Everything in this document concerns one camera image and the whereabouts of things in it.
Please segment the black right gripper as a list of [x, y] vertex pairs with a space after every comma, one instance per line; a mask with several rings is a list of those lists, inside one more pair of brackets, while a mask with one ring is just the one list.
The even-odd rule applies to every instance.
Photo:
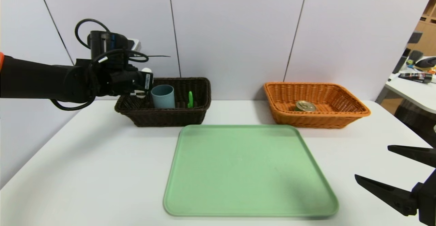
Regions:
[[[389, 145], [388, 150], [436, 168], [435, 148]], [[361, 175], [355, 174], [354, 177], [361, 187], [403, 216], [416, 215], [418, 211], [421, 223], [427, 226], [436, 225], [436, 170], [424, 183], [417, 183], [412, 192]]]

